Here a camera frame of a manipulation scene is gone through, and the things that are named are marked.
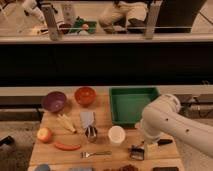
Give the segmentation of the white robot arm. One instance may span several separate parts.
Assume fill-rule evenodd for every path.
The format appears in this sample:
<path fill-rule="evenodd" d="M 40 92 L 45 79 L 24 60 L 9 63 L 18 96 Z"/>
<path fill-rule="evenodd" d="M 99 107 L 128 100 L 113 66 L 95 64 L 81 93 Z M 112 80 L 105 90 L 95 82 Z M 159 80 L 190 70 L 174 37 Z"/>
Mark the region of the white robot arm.
<path fill-rule="evenodd" d="M 213 158 L 213 127 L 179 114 L 181 104 L 172 94 L 163 94 L 142 110 L 141 132 L 147 144 L 156 143 L 164 132 Z"/>

